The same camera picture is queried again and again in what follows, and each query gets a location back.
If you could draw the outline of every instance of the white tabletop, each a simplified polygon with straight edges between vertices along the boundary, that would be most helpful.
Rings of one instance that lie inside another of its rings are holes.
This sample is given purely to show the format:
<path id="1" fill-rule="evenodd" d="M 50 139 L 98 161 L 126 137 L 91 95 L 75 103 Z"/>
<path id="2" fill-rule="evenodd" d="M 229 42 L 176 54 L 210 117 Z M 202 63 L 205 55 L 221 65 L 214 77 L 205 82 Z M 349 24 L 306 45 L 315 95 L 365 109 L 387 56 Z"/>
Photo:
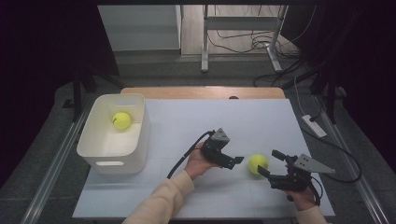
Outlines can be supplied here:
<path id="1" fill-rule="evenodd" d="M 289 100 L 147 100 L 147 109 L 150 139 L 145 168 L 136 175 L 101 175 L 91 169 L 73 217 L 129 216 L 198 137 L 218 128 L 230 138 L 222 152 L 245 159 L 232 170 L 213 168 L 195 179 L 196 190 L 185 198 L 175 218 L 295 215 L 294 204 L 287 201 L 286 194 L 271 189 L 268 180 L 250 173 L 247 165 L 251 155 L 261 153 L 269 160 L 271 174 L 285 175 L 285 162 L 271 156 L 273 149 L 291 156 L 310 156 Z M 313 177 L 321 182 L 317 174 Z M 334 216 L 326 192 L 320 209 L 324 216 Z"/>

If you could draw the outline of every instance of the white storage box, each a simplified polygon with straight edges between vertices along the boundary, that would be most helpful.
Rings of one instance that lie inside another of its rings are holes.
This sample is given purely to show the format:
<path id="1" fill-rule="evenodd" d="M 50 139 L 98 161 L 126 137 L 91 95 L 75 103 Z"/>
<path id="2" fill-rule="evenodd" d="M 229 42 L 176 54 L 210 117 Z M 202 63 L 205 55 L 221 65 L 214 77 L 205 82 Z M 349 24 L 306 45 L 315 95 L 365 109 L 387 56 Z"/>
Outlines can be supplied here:
<path id="1" fill-rule="evenodd" d="M 113 116 L 132 118 L 125 130 L 113 126 Z M 78 155 L 101 174 L 135 174 L 143 169 L 149 148 L 149 113 L 141 94 L 108 94 L 93 104 L 78 142 Z"/>

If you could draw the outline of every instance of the wire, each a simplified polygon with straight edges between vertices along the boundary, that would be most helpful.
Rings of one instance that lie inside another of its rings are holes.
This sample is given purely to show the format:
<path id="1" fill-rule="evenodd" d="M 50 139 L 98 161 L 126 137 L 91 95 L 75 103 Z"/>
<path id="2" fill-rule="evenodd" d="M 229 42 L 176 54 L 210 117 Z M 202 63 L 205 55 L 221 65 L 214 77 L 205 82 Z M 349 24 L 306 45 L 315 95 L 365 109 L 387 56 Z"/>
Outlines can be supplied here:
<path id="1" fill-rule="evenodd" d="M 317 118 L 320 116 L 322 107 L 323 107 L 323 104 L 320 104 L 320 106 L 319 106 L 319 112 L 318 112 L 314 117 L 311 117 L 311 118 L 309 119 L 311 122 L 314 122 L 314 120 L 317 119 Z"/>
<path id="2" fill-rule="evenodd" d="M 262 12 L 262 5 L 260 5 L 259 13 L 257 14 L 257 16 L 260 16 L 260 12 Z"/>
<path id="3" fill-rule="evenodd" d="M 239 36 L 245 36 L 245 35 L 261 35 L 261 34 L 271 33 L 271 31 L 264 31 L 264 32 L 254 33 L 254 34 L 249 33 L 249 34 L 244 34 L 244 35 L 226 35 L 226 36 L 222 36 L 222 35 L 219 34 L 219 30 L 217 30 L 217 32 L 218 32 L 218 36 L 221 37 L 221 38 L 224 38 L 224 39 L 233 38 L 233 37 L 239 37 Z"/>
<path id="4" fill-rule="evenodd" d="M 251 34 L 250 34 L 251 47 L 252 48 L 255 48 L 255 49 L 267 49 L 269 47 L 269 44 L 271 43 L 269 40 L 257 40 L 257 39 L 261 38 L 261 37 L 272 39 L 271 36 L 269 36 L 269 35 L 257 35 L 255 37 L 253 37 L 253 35 L 255 35 L 255 34 L 253 34 L 253 31 L 252 31 Z"/>
<path id="5" fill-rule="evenodd" d="M 291 41 L 289 41 L 289 42 L 287 42 L 287 43 L 285 43 L 285 44 L 283 44 L 283 45 L 287 45 L 287 44 L 289 44 L 289 43 L 291 43 L 291 42 L 293 42 L 293 41 L 296 41 L 296 40 L 299 39 L 303 34 L 305 34 L 306 30 L 307 30 L 308 27 L 311 25 L 311 22 L 312 22 L 312 20 L 314 19 L 315 11 L 316 11 L 316 10 L 317 10 L 317 7 L 314 7 L 314 11 L 312 12 L 311 19 L 309 19 L 309 22 L 308 22 L 308 24 L 305 26 L 305 29 L 303 30 L 303 32 L 302 32 L 299 36 L 297 36 L 296 38 L 292 39 Z"/>
<path id="6" fill-rule="evenodd" d="M 271 87 L 273 87 L 274 84 L 275 84 L 278 80 L 280 80 L 284 75 L 286 75 L 286 74 L 288 74 L 288 73 L 291 73 L 291 72 L 295 71 L 295 70 L 298 69 L 303 63 L 305 63 L 305 59 L 304 59 L 304 58 L 301 58 L 301 59 L 297 60 L 296 62 L 294 62 L 294 63 L 293 63 L 291 66 L 289 66 L 287 69 L 283 70 L 283 72 L 281 72 L 281 73 L 276 73 L 276 74 L 272 74 L 272 75 L 262 75 L 262 76 L 259 76 L 259 77 L 255 77 L 255 78 L 253 79 L 253 86 L 254 86 L 254 87 L 258 87 L 256 82 L 257 82 L 259 79 L 262 79 L 262 78 L 264 78 L 264 77 L 269 77 L 269 76 L 276 76 L 276 78 L 273 79 L 273 80 L 271 81 L 271 82 L 272 82 L 272 83 L 271 83 Z"/>
<path id="7" fill-rule="evenodd" d="M 270 11 L 271 15 L 274 16 L 274 13 L 271 10 L 271 6 L 268 6 L 268 10 Z"/>
<path id="8" fill-rule="evenodd" d="M 244 13 L 244 16 L 248 14 L 248 10 L 250 9 L 250 5 L 247 6 L 247 11 Z"/>
<path id="9" fill-rule="evenodd" d="M 215 16 L 216 16 L 216 9 L 219 11 L 219 15 L 221 15 L 220 9 L 218 5 L 215 5 Z"/>
<path id="10" fill-rule="evenodd" d="M 277 56 L 279 56 L 280 58 L 284 58 L 284 59 L 298 59 L 298 58 L 301 58 L 301 57 L 304 56 L 304 55 L 302 55 L 299 52 L 298 49 L 295 50 L 297 53 L 284 53 L 283 50 L 282 50 L 282 46 L 283 45 L 281 45 L 279 41 L 276 41 L 276 43 L 278 44 L 278 46 L 275 45 L 274 49 L 276 51 Z"/>
<path id="11" fill-rule="evenodd" d="M 256 49 L 256 48 L 251 48 L 251 49 L 248 49 L 248 50 L 238 51 L 238 50 L 235 50 L 235 49 L 229 49 L 229 48 L 227 48 L 227 47 L 214 44 L 214 43 L 212 42 L 212 40 L 210 39 L 210 35 L 209 35 L 209 34 L 207 34 L 207 39 L 209 40 L 209 42 L 210 42 L 213 46 L 218 47 L 218 48 L 222 48 L 222 49 L 227 49 L 227 50 L 230 50 L 230 51 L 235 52 L 235 53 L 248 53 L 248 52 L 251 52 L 251 51 L 253 51 L 253 50 Z"/>
<path id="12" fill-rule="evenodd" d="M 321 186 L 321 184 L 319 183 L 319 181 L 316 179 L 316 178 L 314 178 L 313 176 L 311 176 L 315 181 L 317 181 L 317 183 L 319 184 L 319 186 L 320 186 L 320 196 L 319 196 L 319 198 L 321 199 L 321 197 L 323 196 L 323 187 Z"/>
<path id="13" fill-rule="evenodd" d="M 311 137 L 313 137 L 313 138 L 319 140 L 321 143 L 326 144 L 326 145 L 331 146 L 331 147 L 336 147 L 337 149 L 339 149 L 339 150 L 341 150 L 342 152 L 344 152 L 345 154 L 347 154 L 348 157 L 350 157 L 350 158 L 355 162 L 355 164 L 358 166 L 358 169 L 359 169 L 358 176 L 357 176 L 356 178 L 354 178 L 354 179 L 351 179 L 351 180 L 338 179 L 338 178 L 335 178 L 335 177 L 333 177 L 333 176 L 326 175 L 326 174 L 323 174 L 323 175 L 327 176 L 328 178 L 330 178 L 330 179 L 332 179 L 332 180 L 334 180 L 334 181 L 341 182 L 341 183 L 346 183 L 346 184 L 355 183 L 355 182 L 357 182 L 358 180 L 361 179 L 361 165 L 359 164 L 358 160 L 356 160 L 356 158 L 353 157 L 352 154 L 350 154 L 350 153 L 349 153 L 348 151 L 346 151 L 345 149 L 343 149 L 343 148 L 341 148 L 341 147 L 339 147 L 339 146 L 337 146 L 337 145 L 335 145 L 335 144 L 333 144 L 333 143 L 330 143 L 330 142 L 327 142 L 327 141 L 325 141 L 325 140 L 323 140 L 323 139 L 320 139 L 320 138 L 315 137 L 312 133 L 309 133 L 309 132 L 306 131 L 305 129 L 301 129 L 301 130 L 302 130 L 303 132 L 305 132 L 306 134 L 308 134 L 309 136 L 311 136 Z"/>
<path id="14" fill-rule="evenodd" d="M 183 157 L 181 157 L 180 160 L 176 163 L 176 165 L 172 168 L 172 170 L 171 170 L 171 172 L 169 172 L 167 178 L 170 179 L 172 177 L 173 173 L 180 166 L 180 164 L 183 163 L 183 161 L 186 160 L 186 158 L 190 156 L 190 154 L 192 153 L 193 150 L 195 150 L 195 146 L 199 143 L 199 141 L 201 141 L 201 139 L 203 139 L 207 134 L 213 134 L 213 133 L 214 133 L 214 131 L 206 132 L 206 133 L 202 134 L 201 137 L 198 138 L 198 140 L 190 147 L 190 149 L 186 153 L 184 153 Z"/>
<path id="15" fill-rule="evenodd" d="M 331 40 L 333 39 L 334 35 L 338 34 L 338 31 L 339 31 L 341 28 L 342 28 L 342 24 L 338 24 L 336 27 L 334 27 L 333 30 L 332 30 L 332 32 L 331 32 L 329 35 L 326 36 L 325 40 L 323 40 L 320 44 L 318 44 L 317 46 L 315 46 L 313 49 L 311 49 L 311 50 L 309 50 L 308 52 L 306 52 L 306 53 L 304 53 L 303 55 L 301 55 L 301 57 L 299 57 L 299 60 L 300 60 L 300 59 L 306 60 L 306 58 L 307 58 L 310 54 L 315 53 L 315 52 L 318 52 L 318 51 L 322 50 L 323 48 L 325 48 L 325 47 L 326 47 L 326 43 L 329 42 L 329 41 L 331 41 Z M 279 50 L 281 50 L 281 48 L 282 48 L 283 45 L 281 45 L 281 44 L 279 43 Z M 315 67 L 313 67 L 313 68 L 311 69 L 311 71 L 313 71 L 313 70 L 319 70 L 321 67 L 323 67 L 323 66 L 326 64 L 326 62 L 327 62 L 327 60 L 324 59 L 323 62 L 321 62 L 320 64 L 318 64 L 318 65 L 316 65 Z M 284 70 L 283 73 L 281 73 L 278 77 L 276 77 L 276 78 L 273 80 L 273 82 L 272 82 L 272 84 L 271 84 L 271 87 L 273 87 L 274 84 L 275 84 L 278 80 L 280 80 L 284 75 L 286 75 L 287 73 L 291 73 L 292 71 L 295 71 L 299 66 L 297 66 L 295 69 L 289 70 L 288 72 L 285 72 L 286 70 Z M 255 77 L 255 78 L 253 79 L 253 86 L 254 86 L 254 87 L 258 87 L 257 84 L 256 84 L 256 82 L 257 82 L 259 79 L 261 79 L 261 78 L 263 78 L 263 77 L 268 77 L 268 76 L 269 76 L 269 75 L 263 75 L 263 76 Z"/>
<path id="16" fill-rule="evenodd" d="M 298 95 L 296 79 L 297 79 L 297 76 L 294 77 L 294 88 L 296 89 L 296 93 L 297 93 L 297 102 L 298 102 L 298 106 L 300 107 L 301 112 L 305 116 L 305 112 L 303 111 L 303 108 L 301 107 L 301 104 L 300 104 L 300 96 Z"/>

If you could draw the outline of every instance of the tan sweater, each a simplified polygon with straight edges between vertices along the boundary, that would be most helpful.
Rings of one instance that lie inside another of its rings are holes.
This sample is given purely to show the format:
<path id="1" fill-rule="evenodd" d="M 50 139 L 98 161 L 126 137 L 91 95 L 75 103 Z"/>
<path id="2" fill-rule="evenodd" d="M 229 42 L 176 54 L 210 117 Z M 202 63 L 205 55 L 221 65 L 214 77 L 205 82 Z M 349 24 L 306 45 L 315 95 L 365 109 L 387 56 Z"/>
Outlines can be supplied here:
<path id="1" fill-rule="evenodd" d="M 180 210 L 184 196 L 193 190 L 194 184 L 183 170 L 172 179 L 165 179 L 122 223 L 166 224 Z M 300 224 L 327 223 L 317 206 L 296 216 Z"/>

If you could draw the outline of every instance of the power strip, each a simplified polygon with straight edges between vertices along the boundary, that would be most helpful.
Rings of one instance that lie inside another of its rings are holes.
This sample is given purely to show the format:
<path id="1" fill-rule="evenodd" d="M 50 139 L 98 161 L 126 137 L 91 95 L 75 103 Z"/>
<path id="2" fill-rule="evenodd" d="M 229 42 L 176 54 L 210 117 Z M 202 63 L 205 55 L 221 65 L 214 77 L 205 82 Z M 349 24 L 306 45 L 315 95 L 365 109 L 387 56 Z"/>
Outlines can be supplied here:
<path id="1" fill-rule="evenodd" d="M 317 124 L 316 121 L 311 121 L 311 116 L 305 115 L 302 116 L 303 121 L 305 124 L 311 129 L 312 132 L 314 132 L 317 137 L 323 137 L 326 136 L 327 134 L 323 131 L 323 129 L 320 128 L 320 126 Z"/>

